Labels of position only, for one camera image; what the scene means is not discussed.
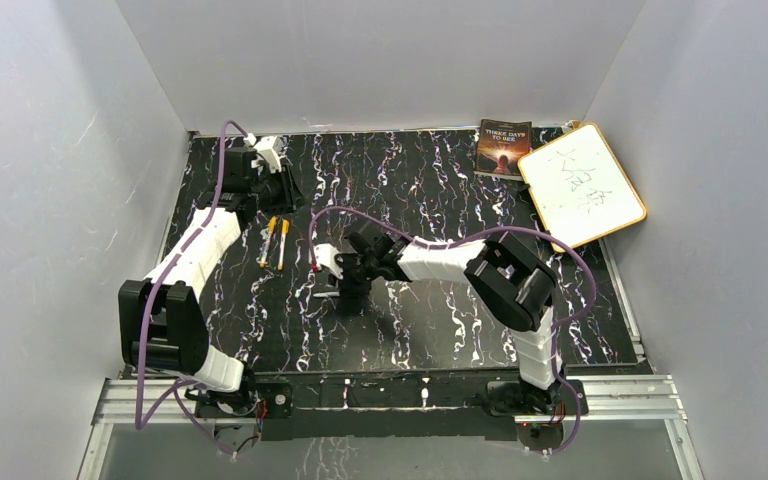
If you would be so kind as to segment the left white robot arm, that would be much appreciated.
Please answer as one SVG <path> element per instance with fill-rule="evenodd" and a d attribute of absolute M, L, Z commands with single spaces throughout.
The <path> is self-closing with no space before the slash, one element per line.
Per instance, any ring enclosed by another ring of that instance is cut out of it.
<path fill-rule="evenodd" d="M 254 411 L 259 391 L 243 379 L 242 361 L 211 345 L 198 300 L 249 222 L 260 213 L 289 214 L 303 205 L 279 143 L 267 136 L 228 151 L 222 179 L 199 196 L 191 223 L 173 249 L 144 279 L 127 280 L 118 292 L 125 363 L 220 392 L 220 403 L 235 416 Z"/>

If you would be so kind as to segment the white marker pen yellow end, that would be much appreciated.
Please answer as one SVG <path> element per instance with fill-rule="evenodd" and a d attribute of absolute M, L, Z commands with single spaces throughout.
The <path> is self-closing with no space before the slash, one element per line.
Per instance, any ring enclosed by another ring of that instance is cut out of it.
<path fill-rule="evenodd" d="M 285 251 L 286 251 L 286 243 L 287 243 L 289 228 L 290 228 L 290 221 L 288 219 L 283 219 L 281 223 L 281 234 L 280 234 L 279 250 L 278 250 L 278 263 L 277 263 L 278 271 L 282 271 L 284 269 Z"/>

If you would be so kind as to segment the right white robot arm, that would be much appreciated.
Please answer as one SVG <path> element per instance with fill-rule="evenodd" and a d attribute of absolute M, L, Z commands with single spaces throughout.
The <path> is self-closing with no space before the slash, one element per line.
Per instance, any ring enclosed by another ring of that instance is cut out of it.
<path fill-rule="evenodd" d="M 563 362 L 551 346 L 558 281 L 521 240 L 501 232 L 463 243 L 431 242 L 386 233 L 368 221 L 353 225 L 345 238 L 347 251 L 327 243 L 313 249 L 317 267 L 327 271 L 329 285 L 337 289 L 341 314 L 360 314 L 378 279 L 466 284 L 511 332 L 525 405 L 547 414 L 561 403 L 556 376 Z"/>

